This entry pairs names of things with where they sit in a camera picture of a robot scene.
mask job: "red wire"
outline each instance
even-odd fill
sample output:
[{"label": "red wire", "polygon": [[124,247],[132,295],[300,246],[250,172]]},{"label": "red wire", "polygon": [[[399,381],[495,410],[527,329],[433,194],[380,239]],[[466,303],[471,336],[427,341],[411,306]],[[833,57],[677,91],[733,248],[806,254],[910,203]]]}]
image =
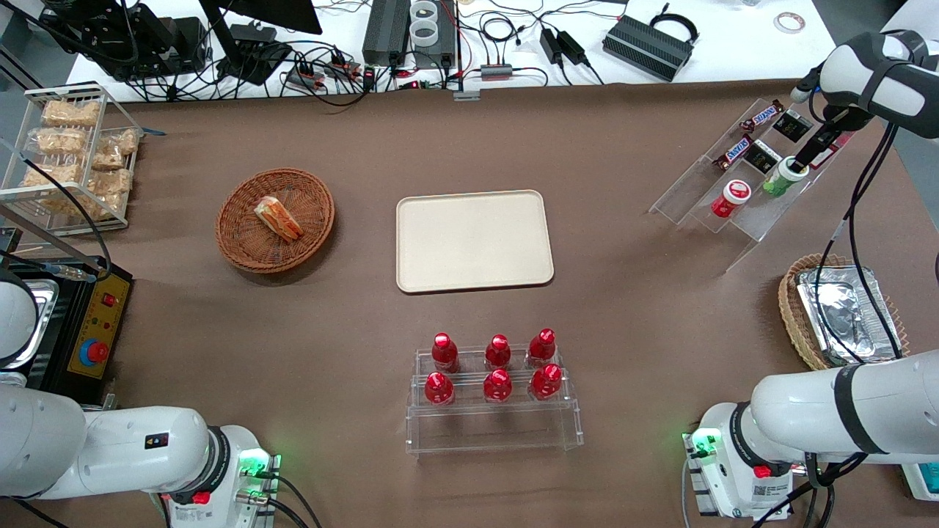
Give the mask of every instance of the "red wire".
[{"label": "red wire", "polygon": [[447,7],[447,3],[446,3],[446,2],[440,2],[440,4],[443,6],[443,10],[444,10],[444,11],[447,11],[447,18],[450,19],[450,22],[451,22],[451,23],[454,25],[454,27],[456,28],[456,34],[457,34],[461,39],[463,39],[463,41],[466,42],[466,44],[467,44],[467,50],[469,51],[469,60],[467,61],[466,67],[456,73],[456,76],[457,76],[457,77],[462,77],[462,76],[463,76],[463,72],[464,72],[464,71],[469,71],[469,70],[470,70],[470,66],[472,65],[472,48],[470,47],[470,41],[467,40],[467,38],[463,36],[463,31],[460,29],[460,24],[456,23],[456,18],[454,18],[453,13],[450,12],[450,8]]}]

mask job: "white table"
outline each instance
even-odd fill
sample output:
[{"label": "white table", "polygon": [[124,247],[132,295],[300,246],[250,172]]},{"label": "white table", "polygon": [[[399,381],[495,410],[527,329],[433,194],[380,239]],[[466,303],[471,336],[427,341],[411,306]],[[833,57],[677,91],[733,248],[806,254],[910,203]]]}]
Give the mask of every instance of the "white table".
[{"label": "white table", "polygon": [[[499,3],[503,6],[526,9],[537,9],[541,4],[539,0],[503,0]],[[545,9],[552,9],[570,3],[572,3],[572,0],[545,0],[544,5]],[[203,21],[205,20],[205,15],[199,4],[192,0],[146,0],[146,4],[158,16],[172,16],[175,18],[196,16]],[[635,19],[648,22],[661,11],[663,4],[664,0],[632,0],[626,14]],[[474,15],[474,13],[493,8],[494,6],[489,0],[475,0],[468,6],[458,5],[461,20],[474,27],[479,26],[481,18],[478,14]],[[622,5],[602,2],[593,2],[569,8],[569,10],[583,9],[611,16],[620,15],[623,12]],[[801,15],[806,21],[805,29],[795,35],[778,31],[773,26],[773,19],[782,11],[792,11]],[[370,8],[368,6],[362,7],[356,13],[347,13],[335,9],[318,9],[317,15],[323,27],[322,35],[309,35],[299,32],[291,34],[284,29],[279,29],[277,39],[285,42],[294,40],[328,42],[361,58],[362,40],[365,26],[368,23],[369,12]],[[822,62],[835,47],[811,0],[764,0],[754,8],[744,6],[739,0],[681,0],[672,2],[670,12],[686,16],[694,22],[700,32],[694,53],[685,67],[676,75],[675,83],[800,78],[810,68]],[[510,12],[506,12],[506,14],[516,23],[516,26],[522,24],[529,26],[520,34],[522,40],[520,46],[515,46],[513,40],[508,42],[505,53],[507,61],[515,68],[530,67],[545,70],[548,73],[549,85],[566,85],[561,76],[561,71],[557,66],[549,65],[542,52],[539,42],[541,26],[536,26],[533,23],[533,18],[529,15]],[[234,13],[226,15],[225,20],[229,24],[250,21],[247,17]],[[603,38],[607,31],[616,24],[615,20],[590,14],[551,14],[545,17],[545,20],[570,33],[583,46],[591,63],[606,83],[645,84],[662,82],[603,51]],[[687,31],[678,23],[663,22],[656,27],[678,39],[687,39]],[[504,28],[503,24],[493,23],[489,29],[493,35],[502,35],[502,32],[505,31]],[[469,69],[479,68],[480,64],[485,62],[485,52],[480,36],[475,32],[464,30],[463,37],[463,60],[466,62],[470,59],[469,47],[472,52],[472,63],[469,65]],[[222,48],[214,35],[211,36],[210,42],[215,51],[215,58],[220,58]],[[301,53],[316,46],[312,43],[302,42],[292,43],[291,45]],[[488,46],[490,55],[492,55],[490,58],[494,62],[495,56],[492,52],[492,44],[488,43]],[[285,62],[268,79],[268,90],[272,96],[276,96],[281,92],[279,73],[288,71],[291,67],[292,64]],[[568,63],[566,72],[568,78],[575,85],[597,84],[593,74],[583,66],[573,66]],[[537,71],[520,73],[524,73],[524,75],[517,74],[512,79],[497,82],[483,82],[479,79],[479,74],[474,73],[465,82],[464,88],[466,90],[478,90],[495,87],[533,86],[541,85],[544,82],[544,76]],[[209,79],[211,73],[203,74],[203,77]],[[193,78],[193,74],[180,75],[177,85],[185,85]],[[439,81],[439,78],[438,71],[423,70],[408,78],[408,80],[436,82]],[[384,89],[386,80],[387,77],[379,83],[380,89]],[[84,81],[95,81],[102,84],[118,101],[141,100],[141,97],[130,87],[115,82],[94,62],[79,56],[69,76],[69,83]],[[219,89],[224,93],[234,88],[236,84],[235,79],[226,79],[220,83]],[[189,89],[200,85],[201,82],[196,81]],[[330,89],[332,93],[334,86],[330,85]],[[201,91],[198,95],[207,97],[212,92],[213,90],[209,88]],[[299,95],[289,90],[285,94]],[[240,98],[266,97],[264,88],[255,85],[242,86],[238,95]]]}]

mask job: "black package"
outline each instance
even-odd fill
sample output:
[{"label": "black package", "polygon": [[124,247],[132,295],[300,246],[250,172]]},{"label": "black package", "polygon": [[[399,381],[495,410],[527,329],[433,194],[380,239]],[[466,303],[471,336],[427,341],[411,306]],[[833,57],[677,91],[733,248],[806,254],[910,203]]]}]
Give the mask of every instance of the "black package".
[{"label": "black package", "polygon": [[788,137],[793,143],[797,143],[802,139],[802,136],[806,135],[806,132],[812,130],[812,123],[790,108],[783,112],[782,116],[779,116],[773,128]]},{"label": "black package", "polygon": [[782,160],[782,156],[776,154],[774,150],[758,139],[753,142],[753,146],[744,154],[744,159],[758,171],[766,174],[769,169],[775,167]]}]

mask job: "monitor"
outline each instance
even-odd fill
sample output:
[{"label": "monitor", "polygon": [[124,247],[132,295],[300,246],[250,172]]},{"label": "monitor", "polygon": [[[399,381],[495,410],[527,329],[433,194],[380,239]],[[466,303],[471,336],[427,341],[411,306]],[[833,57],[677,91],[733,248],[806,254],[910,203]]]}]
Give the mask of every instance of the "monitor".
[{"label": "monitor", "polygon": [[199,4],[208,17],[208,27],[225,51],[225,58],[219,61],[219,75],[237,77],[253,85],[263,85],[293,49],[276,40],[235,40],[225,23],[223,9],[295,31],[316,35],[323,32],[311,0],[199,0]]}]

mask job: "yellow control panel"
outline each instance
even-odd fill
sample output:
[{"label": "yellow control panel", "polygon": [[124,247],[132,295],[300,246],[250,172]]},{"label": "yellow control panel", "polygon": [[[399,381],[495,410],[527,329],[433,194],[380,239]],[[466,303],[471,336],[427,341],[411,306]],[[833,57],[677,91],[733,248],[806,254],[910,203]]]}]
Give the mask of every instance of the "yellow control panel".
[{"label": "yellow control panel", "polygon": [[131,283],[113,274],[96,283],[91,302],[82,319],[75,348],[69,357],[68,372],[100,380],[111,358],[117,325],[124,315]]}]

